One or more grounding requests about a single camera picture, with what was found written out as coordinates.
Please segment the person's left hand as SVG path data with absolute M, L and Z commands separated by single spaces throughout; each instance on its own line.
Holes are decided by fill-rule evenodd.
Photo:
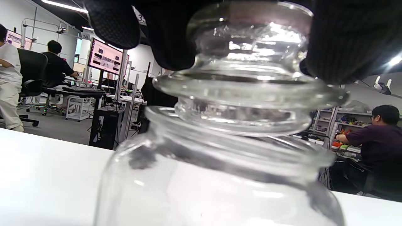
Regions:
M 310 9 L 312 28 L 302 73 L 328 84 L 347 84 L 368 76 L 401 72 L 388 62 L 401 55 L 400 0 L 294 0 Z M 217 0 L 85 0 L 95 34 L 129 50 L 140 43 L 134 13 L 145 17 L 145 36 L 157 63 L 178 71 L 190 68 L 195 48 L 187 43 L 190 18 Z

